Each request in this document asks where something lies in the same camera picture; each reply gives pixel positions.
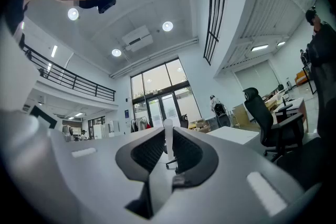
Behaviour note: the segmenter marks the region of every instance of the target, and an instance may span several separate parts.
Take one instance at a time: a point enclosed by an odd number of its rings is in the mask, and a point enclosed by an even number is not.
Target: chair armrest
[[[279,109],[277,112],[283,112],[283,111],[289,109],[291,106],[293,106],[293,104],[285,105],[283,108]]]
[[[300,120],[301,118],[303,118],[303,114],[302,113],[296,113],[294,116],[285,119],[284,121],[279,123],[279,128],[283,128],[293,122],[297,122],[298,120]]]

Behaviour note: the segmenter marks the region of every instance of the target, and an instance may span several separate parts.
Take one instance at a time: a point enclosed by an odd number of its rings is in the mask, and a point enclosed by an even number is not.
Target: white strip
[[[259,172],[250,173],[247,176],[247,182],[270,217],[276,215],[287,207],[286,202],[277,194]]]
[[[73,151],[71,152],[74,158],[83,157],[92,153],[95,153],[97,150],[93,147],[87,148],[86,150]]]

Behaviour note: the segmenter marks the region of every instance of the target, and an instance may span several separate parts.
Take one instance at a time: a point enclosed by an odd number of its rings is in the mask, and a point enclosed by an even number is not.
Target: round ceiling light
[[[162,29],[166,32],[170,31],[173,29],[173,23],[172,22],[165,22],[163,25],[162,25]]]
[[[68,11],[68,17],[69,17],[70,20],[77,20],[78,17],[79,17],[78,10],[76,10],[75,8],[71,8]]]
[[[114,49],[112,51],[112,55],[115,56],[115,57],[119,57],[121,55],[121,51],[118,50],[118,49]]]

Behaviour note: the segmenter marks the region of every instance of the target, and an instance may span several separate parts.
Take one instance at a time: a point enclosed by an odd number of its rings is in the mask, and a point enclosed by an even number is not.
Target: recessed light
[[[163,25],[162,25],[162,29],[166,32],[169,32],[170,30],[173,29],[173,23],[172,22],[165,22]]]
[[[51,57],[54,57],[54,56],[55,56],[56,50],[57,50],[57,46],[54,45],[53,51],[52,51],[52,53],[51,53]]]
[[[262,50],[262,49],[266,49],[267,47],[268,47],[268,44],[267,45],[262,45],[262,46],[257,46],[257,47],[253,47],[251,49],[251,51]]]
[[[77,20],[78,17],[79,17],[78,10],[76,10],[75,8],[71,8],[68,11],[68,17],[69,17],[70,20]]]
[[[121,55],[121,51],[118,50],[118,49],[114,49],[112,51],[112,55],[115,56],[115,57],[119,57]]]

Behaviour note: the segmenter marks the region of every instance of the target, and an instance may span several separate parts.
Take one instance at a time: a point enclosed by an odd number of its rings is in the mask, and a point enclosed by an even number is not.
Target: chair headrest
[[[246,101],[250,101],[258,96],[259,92],[256,88],[247,88],[243,91],[245,93]]]

